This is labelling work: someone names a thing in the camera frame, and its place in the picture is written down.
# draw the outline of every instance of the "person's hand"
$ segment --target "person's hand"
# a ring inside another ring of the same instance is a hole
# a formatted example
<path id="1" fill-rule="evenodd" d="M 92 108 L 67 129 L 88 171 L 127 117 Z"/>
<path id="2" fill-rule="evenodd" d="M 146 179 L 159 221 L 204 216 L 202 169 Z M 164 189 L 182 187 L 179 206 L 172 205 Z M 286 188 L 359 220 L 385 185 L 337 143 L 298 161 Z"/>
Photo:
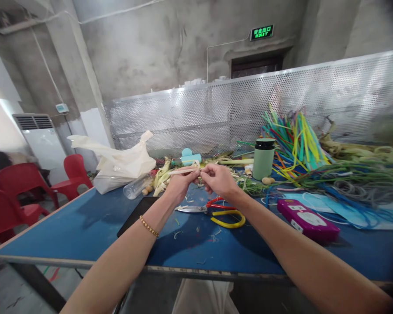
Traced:
<path id="1" fill-rule="evenodd" d="M 222 198 L 227 199 L 230 195 L 241 191 L 226 166 L 208 164 L 201 170 L 201 178 L 208 194 L 214 191 Z"/>
<path id="2" fill-rule="evenodd" d="M 191 169 L 194 167 L 183 167 L 181 169 Z M 199 183 L 198 177 L 200 175 L 200 171 L 196 170 L 193 172 L 188 172 L 184 174 L 174 174 L 170 177 L 169 185 L 166 188 L 163 196 L 167 198 L 171 198 L 175 204 L 175 206 L 179 205 L 188 191 L 189 184 L 194 182 L 195 184 Z"/>

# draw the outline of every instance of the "white pants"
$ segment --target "white pants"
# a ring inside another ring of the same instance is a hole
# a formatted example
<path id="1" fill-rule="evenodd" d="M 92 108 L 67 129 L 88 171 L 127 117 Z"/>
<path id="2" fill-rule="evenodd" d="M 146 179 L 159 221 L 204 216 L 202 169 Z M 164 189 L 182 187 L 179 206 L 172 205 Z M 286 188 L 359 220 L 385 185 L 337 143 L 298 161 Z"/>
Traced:
<path id="1" fill-rule="evenodd" d="M 172 314 L 239 314 L 232 290 L 230 282 L 182 279 Z"/>

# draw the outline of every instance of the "green exit sign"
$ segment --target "green exit sign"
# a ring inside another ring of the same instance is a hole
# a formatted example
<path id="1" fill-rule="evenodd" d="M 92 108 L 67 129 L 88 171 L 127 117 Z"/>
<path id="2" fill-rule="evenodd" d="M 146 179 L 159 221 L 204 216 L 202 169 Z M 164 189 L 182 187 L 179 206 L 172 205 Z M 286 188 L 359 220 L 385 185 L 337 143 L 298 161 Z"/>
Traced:
<path id="1" fill-rule="evenodd" d="M 250 33 L 250 41 L 272 37 L 273 32 L 273 25 L 254 28 Z"/>

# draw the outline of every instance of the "black lid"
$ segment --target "black lid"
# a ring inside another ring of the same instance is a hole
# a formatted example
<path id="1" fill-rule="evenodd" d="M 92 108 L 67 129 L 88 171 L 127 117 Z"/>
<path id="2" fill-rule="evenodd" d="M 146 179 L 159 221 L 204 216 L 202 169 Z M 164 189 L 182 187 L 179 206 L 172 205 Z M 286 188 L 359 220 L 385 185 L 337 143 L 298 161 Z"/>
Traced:
<path id="1" fill-rule="evenodd" d="M 257 139 L 255 149 L 273 150 L 273 149 L 275 149 L 275 139 L 271 139 L 271 138 Z"/>

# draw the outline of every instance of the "air conditioner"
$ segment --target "air conditioner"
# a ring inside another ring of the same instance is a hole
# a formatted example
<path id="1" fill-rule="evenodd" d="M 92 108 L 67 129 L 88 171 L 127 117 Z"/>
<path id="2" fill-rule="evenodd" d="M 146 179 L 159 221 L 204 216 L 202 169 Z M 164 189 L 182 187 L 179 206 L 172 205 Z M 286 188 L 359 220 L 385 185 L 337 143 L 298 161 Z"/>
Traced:
<path id="1" fill-rule="evenodd" d="M 67 180 L 64 170 L 67 155 L 49 115 L 21 113 L 14 114 L 13 118 L 41 168 L 50 170 L 50 183 L 54 185 Z"/>

